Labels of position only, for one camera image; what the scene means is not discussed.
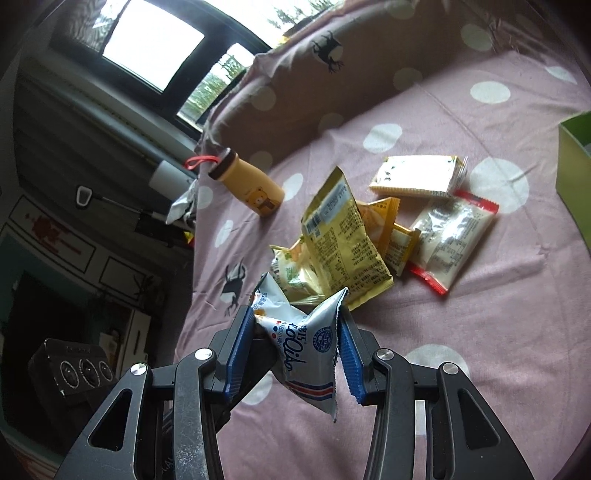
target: green box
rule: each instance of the green box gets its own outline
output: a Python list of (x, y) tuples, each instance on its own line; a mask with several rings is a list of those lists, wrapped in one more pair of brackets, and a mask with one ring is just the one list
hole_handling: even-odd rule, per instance
[(558, 126), (556, 190), (591, 248), (591, 112)]

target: bottle cap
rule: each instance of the bottle cap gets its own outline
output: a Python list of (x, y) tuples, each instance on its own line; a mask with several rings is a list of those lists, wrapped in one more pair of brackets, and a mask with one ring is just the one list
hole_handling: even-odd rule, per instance
[(237, 158), (237, 155), (234, 150), (227, 148), (219, 157), (221, 160), (209, 172), (209, 176), (214, 180), (219, 180), (219, 178), (224, 175), (224, 173), (226, 173), (226, 170), (230, 167), (230, 165), (232, 165), (234, 160)]

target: bed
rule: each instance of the bed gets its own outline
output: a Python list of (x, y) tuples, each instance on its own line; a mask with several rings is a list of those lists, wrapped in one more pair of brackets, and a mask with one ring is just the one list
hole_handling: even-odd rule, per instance
[[(449, 294), (405, 273), (353, 316), (413, 363), (457, 363), (534, 477), (565, 478), (591, 424), (591, 261), (554, 187), (557, 125), (589, 109), (574, 58), (524, 2), (353, 1), (325, 13), (258, 56), (210, 115), (199, 153), (231, 146), (283, 185), (285, 202), (261, 219), (203, 167), (176, 358), (230, 323), (268, 269), (269, 244), (297, 239), (335, 166), (371, 201), (384, 156), (467, 156), (467, 186), (500, 212)], [(425, 202), (402, 198), (398, 223), (410, 226)], [(340, 365), (336, 383), (333, 424), (267, 374), (218, 434), (226, 478), (362, 478), (375, 408), (355, 403)]]

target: plastic bag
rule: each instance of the plastic bag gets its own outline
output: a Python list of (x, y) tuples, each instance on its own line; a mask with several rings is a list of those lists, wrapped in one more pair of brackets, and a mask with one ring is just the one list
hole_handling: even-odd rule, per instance
[(345, 303), (353, 310), (393, 285), (339, 168), (333, 170), (304, 212), (301, 226), (326, 296), (348, 287)]
[(337, 317), (343, 288), (306, 315), (290, 305), (271, 275), (259, 282), (252, 302), (256, 322), (279, 352), (275, 378), (302, 400), (336, 420)]
[(269, 273), (293, 305), (318, 305), (326, 299), (303, 237), (291, 247), (270, 245), (274, 257)]
[(411, 230), (397, 223), (394, 224), (388, 251), (384, 255), (384, 262), (391, 271), (396, 273), (397, 277), (402, 275), (408, 259), (417, 246), (420, 235), (421, 231), (418, 228)]
[(466, 177), (467, 161), (455, 155), (387, 157), (369, 189), (385, 195), (449, 197)]
[(409, 270), (436, 292), (447, 293), (498, 211), (496, 203), (469, 192), (432, 200), (411, 227), (418, 228), (421, 236)]
[(400, 199), (394, 197), (371, 203), (357, 201), (365, 232), (382, 257), (388, 250), (399, 205)]

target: window frame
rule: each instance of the window frame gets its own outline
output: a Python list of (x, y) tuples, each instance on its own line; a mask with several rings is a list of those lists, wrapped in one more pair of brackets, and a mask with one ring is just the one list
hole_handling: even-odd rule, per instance
[(240, 44), (253, 55), (267, 52), (271, 47), (244, 25), (202, 0), (145, 1), (174, 15), (204, 35), (202, 41), (182, 62), (163, 91), (103, 56), (105, 46), (111, 39), (119, 19), (125, 14), (129, 2), (114, 20), (99, 52), (85, 47), (65, 34), (60, 34), (59, 25), (51, 38), (51, 48), (81, 64), (97, 77), (106, 80), (194, 140), (199, 140), (201, 132), (197, 124), (202, 124), (211, 109), (238, 84), (243, 73), (228, 85), (193, 125), (177, 114), (197, 85), (235, 43)]

